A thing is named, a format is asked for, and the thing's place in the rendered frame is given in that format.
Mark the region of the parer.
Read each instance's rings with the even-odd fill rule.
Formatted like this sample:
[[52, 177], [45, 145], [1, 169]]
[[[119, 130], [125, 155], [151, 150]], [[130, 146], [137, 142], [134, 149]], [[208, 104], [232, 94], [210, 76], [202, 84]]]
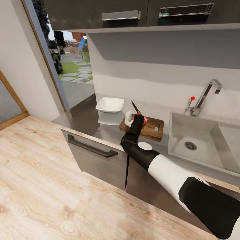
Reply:
[[[138, 110], [138, 108], [136, 107], [136, 105], [134, 104], [133, 101], [132, 101], [132, 104], [133, 104], [134, 108], [136, 109], [137, 114], [138, 114], [138, 115], [142, 115], [141, 112]], [[146, 120], [145, 120], [145, 118], [144, 118], [144, 120], [143, 120], [143, 124], [146, 124]]]

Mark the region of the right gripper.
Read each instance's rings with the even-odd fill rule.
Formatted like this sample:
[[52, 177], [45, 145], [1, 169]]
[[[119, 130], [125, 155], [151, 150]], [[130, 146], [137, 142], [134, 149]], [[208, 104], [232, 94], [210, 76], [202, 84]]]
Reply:
[[132, 125], [130, 126], [130, 128], [132, 127], [138, 128], [139, 132], [141, 132], [141, 129], [143, 126], [143, 120], [144, 120], [144, 116], [135, 114], [134, 121], [132, 122]]

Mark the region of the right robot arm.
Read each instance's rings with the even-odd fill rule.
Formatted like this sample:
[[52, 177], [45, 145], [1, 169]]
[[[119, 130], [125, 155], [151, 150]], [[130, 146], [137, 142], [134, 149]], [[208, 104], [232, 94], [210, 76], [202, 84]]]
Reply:
[[218, 240], [240, 240], [240, 200], [211, 187], [146, 142], [136, 144], [144, 116], [125, 114], [130, 130], [122, 137], [124, 152], [143, 166], [191, 215], [197, 216]]

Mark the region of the cutting board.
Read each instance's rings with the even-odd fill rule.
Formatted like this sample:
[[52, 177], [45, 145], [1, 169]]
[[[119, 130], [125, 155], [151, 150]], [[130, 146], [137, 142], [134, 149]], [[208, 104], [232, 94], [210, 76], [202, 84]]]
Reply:
[[[135, 114], [132, 114], [132, 119], [134, 120]], [[163, 128], [164, 128], [164, 121], [160, 119], [146, 117], [148, 119], [145, 126], [142, 126], [140, 135], [147, 136], [150, 138], [154, 138], [157, 140], [161, 140], [163, 137]], [[155, 131], [155, 125], [159, 126], [159, 131]], [[129, 131], [130, 126], [125, 124], [125, 117], [122, 120], [121, 124], [119, 125], [121, 130]]]

